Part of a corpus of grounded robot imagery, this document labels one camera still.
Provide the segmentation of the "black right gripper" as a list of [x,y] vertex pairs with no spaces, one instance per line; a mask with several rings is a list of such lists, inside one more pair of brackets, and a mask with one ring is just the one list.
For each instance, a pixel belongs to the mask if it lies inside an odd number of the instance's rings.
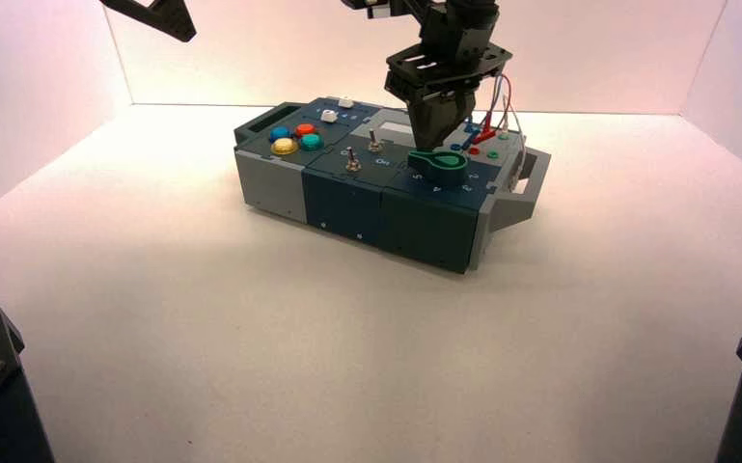
[[475,109],[481,80],[500,75],[512,54],[491,41],[498,11],[409,14],[420,25],[419,42],[387,58],[384,88],[408,102],[415,147],[442,150]]

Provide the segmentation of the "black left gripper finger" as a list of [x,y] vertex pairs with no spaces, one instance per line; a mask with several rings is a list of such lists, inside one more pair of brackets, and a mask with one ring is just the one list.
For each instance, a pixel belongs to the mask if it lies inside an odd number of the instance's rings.
[[181,42],[197,34],[190,12],[183,0],[100,0],[107,9],[162,32]]

